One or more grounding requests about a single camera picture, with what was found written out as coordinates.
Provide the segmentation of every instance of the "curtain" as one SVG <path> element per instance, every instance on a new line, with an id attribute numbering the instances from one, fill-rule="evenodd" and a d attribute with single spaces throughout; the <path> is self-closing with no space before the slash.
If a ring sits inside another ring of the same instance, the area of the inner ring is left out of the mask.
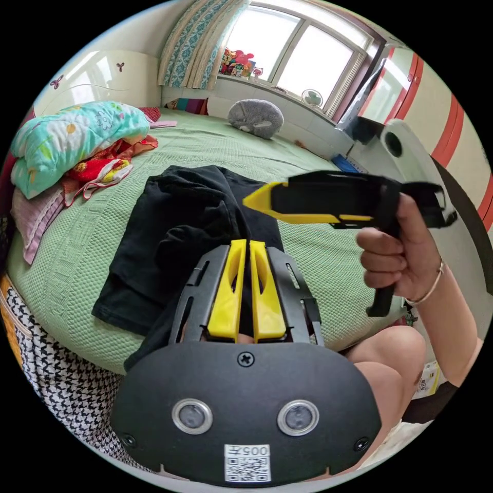
<path id="1" fill-rule="evenodd" d="M 158 84 L 213 89 L 227 38 L 249 4 L 250 0 L 196 0 L 164 45 Z"/>

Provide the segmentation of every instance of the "yellow plastic part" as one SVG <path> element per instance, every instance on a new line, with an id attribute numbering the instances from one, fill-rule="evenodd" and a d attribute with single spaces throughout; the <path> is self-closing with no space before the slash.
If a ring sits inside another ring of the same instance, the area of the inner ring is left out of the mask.
<path id="1" fill-rule="evenodd" d="M 247 254 L 246 243 L 246 240 L 234 240 L 231 242 L 230 251 L 219 281 L 216 300 L 207 324 L 210 337 L 232 339 L 234 342 L 238 342 L 243 277 Z M 236 285 L 235 290 L 233 290 L 235 278 Z"/>
<path id="2" fill-rule="evenodd" d="M 339 214 L 339 219 L 342 221 L 371 221 L 371 216 L 353 216 L 351 214 Z"/>
<path id="3" fill-rule="evenodd" d="M 245 197 L 243 199 L 243 205 L 290 224 L 334 224 L 340 222 L 332 214 L 280 214 L 279 212 L 273 211 L 271 192 L 277 185 L 288 186 L 288 183 L 280 181 L 267 183 L 248 195 L 248 197 Z"/>
<path id="4" fill-rule="evenodd" d="M 257 343 L 262 339 L 279 339 L 286 333 L 286 324 L 270 268 L 266 244 L 261 241 L 250 241 L 250 269 L 254 340 Z M 259 280 L 263 286 L 262 292 L 260 292 Z"/>

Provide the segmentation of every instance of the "window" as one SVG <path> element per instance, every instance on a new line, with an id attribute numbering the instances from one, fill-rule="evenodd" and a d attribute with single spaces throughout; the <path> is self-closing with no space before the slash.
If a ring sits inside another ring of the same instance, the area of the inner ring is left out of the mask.
<path id="1" fill-rule="evenodd" d="M 248 8 L 238 19 L 227 47 L 253 53 L 258 67 L 263 69 L 261 79 L 269 80 L 279 54 L 289 41 L 299 19 L 276 10 Z"/>
<path id="2" fill-rule="evenodd" d="M 303 0 L 253 1 L 232 29 L 227 47 L 252 53 L 260 82 L 291 96 L 320 93 L 322 111 L 335 112 L 373 38 L 337 14 Z"/>

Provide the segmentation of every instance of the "gold bracelet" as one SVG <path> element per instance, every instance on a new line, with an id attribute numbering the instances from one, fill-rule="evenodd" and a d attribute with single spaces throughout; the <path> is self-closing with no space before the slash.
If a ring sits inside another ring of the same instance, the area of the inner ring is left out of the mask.
<path id="1" fill-rule="evenodd" d="M 407 298 L 404 298 L 406 300 L 406 303 L 408 305 L 410 305 L 411 307 L 417 307 L 418 305 L 420 305 L 421 303 L 426 301 L 431 296 L 431 294 L 433 293 L 435 288 L 437 287 L 438 281 L 442 277 L 442 274 L 443 274 L 443 260 L 440 259 L 440 268 L 438 269 L 438 275 L 437 275 L 437 278 L 435 279 L 435 282 L 433 283 L 433 286 L 431 287 L 431 289 L 421 299 L 419 299 L 417 301 L 410 301 Z"/>

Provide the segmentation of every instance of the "qr code label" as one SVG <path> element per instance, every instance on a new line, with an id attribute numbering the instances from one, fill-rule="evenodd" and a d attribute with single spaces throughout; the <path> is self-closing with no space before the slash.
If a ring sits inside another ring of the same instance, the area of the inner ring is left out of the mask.
<path id="1" fill-rule="evenodd" d="M 269 445 L 225 445 L 224 479 L 231 483 L 270 482 Z"/>

